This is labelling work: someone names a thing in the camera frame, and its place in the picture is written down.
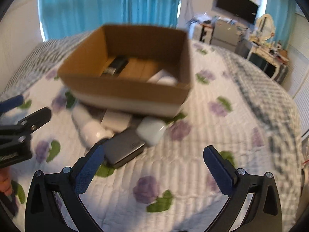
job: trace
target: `blue curtain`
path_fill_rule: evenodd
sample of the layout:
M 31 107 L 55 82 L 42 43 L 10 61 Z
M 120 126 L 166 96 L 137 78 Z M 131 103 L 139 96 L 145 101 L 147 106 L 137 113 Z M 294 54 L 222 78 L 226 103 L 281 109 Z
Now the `blue curtain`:
M 276 27 L 273 39 L 276 42 L 280 40 L 285 49 L 288 47 L 289 36 L 293 30 L 295 10 L 295 0 L 267 0 L 265 13 L 272 16 Z
M 177 24 L 179 0 L 39 0 L 46 39 L 93 30 L 106 23 Z

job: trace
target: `finger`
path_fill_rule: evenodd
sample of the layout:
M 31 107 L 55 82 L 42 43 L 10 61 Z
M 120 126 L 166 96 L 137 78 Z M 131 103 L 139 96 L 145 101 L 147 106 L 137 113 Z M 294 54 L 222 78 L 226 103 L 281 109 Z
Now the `finger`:
M 10 176 L 10 168 L 5 167 L 0 169 L 0 182 L 3 182 L 7 180 L 7 178 Z
M 12 188 L 12 186 L 10 186 L 10 187 L 4 192 L 4 194 L 5 194 L 6 196 L 11 195 L 12 193 L 13 193 L 13 188 Z
M 11 187 L 11 177 L 0 183 L 0 192 L 4 193 Z

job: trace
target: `television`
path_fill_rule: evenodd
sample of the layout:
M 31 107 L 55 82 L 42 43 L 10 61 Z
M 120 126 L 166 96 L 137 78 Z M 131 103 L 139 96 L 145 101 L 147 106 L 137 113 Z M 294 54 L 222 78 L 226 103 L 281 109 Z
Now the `television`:
M 250 0 L 217 0 L 217 7 L 254 24 L 259 6 Z

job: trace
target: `blue textured pad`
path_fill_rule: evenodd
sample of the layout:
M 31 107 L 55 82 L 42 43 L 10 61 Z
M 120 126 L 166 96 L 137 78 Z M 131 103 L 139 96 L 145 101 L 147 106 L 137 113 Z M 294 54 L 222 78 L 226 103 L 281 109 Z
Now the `blue textured pad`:
M 18 95 L 0 103 L 0 113 L 6 113 L 13 108 L 22 105 L 24 102 L 23 95 Z
M 98 148 L 94 151 L 88 161 L 80 170 L 79 174 L 75 177 L 75 187 L 74 191 L 77 195 L 83 194 L 86 192 L 89 187 L 95 173 L 100 167 L 104 158 L 103 145 L 99 145 Z
M 204 162 L 211 175 L 216 181 L 218 187 L 224 195 L 230 196 L 233 193 L 233 180 L 217 156 L 209 149 L 205 148 L 203 152 Z

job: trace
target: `cardboard box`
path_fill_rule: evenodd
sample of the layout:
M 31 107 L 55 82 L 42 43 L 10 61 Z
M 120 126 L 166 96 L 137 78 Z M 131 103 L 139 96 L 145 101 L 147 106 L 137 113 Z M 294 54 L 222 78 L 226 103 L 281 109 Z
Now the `cardboard box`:
M 118 55 L 129 63 L 118 76 L 102 74 Z M 178 84 L 148 83 L 161 69 Z M 187 34 L 156 26 L 105 25 L 64 61 L 59 77 L 82 102 L 125 112 L 175 116 L 191 89 Z

